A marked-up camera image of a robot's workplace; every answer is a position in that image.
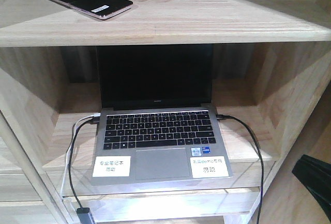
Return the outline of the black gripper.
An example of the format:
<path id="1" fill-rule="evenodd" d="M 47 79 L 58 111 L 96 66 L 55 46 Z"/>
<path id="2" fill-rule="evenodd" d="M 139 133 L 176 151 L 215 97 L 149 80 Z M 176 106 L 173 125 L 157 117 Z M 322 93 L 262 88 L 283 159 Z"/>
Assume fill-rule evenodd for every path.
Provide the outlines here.
<path id="1" fill-rule="evenodd" d="M 330 220 L 330 163 L 302 155 L 292 173 L 308 189 Z"/>

